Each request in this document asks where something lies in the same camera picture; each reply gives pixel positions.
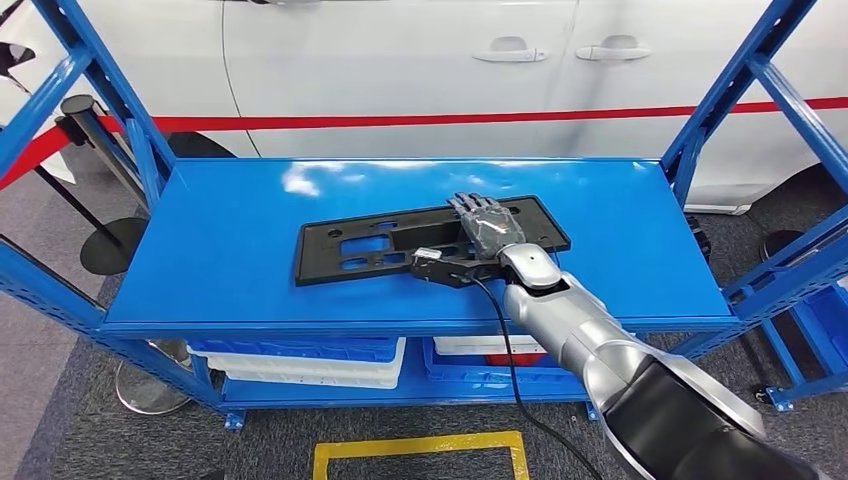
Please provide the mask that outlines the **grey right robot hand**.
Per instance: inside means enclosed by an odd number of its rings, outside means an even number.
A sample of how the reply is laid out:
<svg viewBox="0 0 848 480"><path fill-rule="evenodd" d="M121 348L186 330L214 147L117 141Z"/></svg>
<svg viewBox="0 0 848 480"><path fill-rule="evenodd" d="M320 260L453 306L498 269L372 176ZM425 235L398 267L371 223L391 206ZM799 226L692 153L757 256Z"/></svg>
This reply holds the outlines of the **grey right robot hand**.
<svg viewBox="0 0 848 480"><path fill-rule="evenodd" d="M492 197L458 192L447 203L458 215L479 259L494 259L504 248L527 241L511 211Z"/></svg>

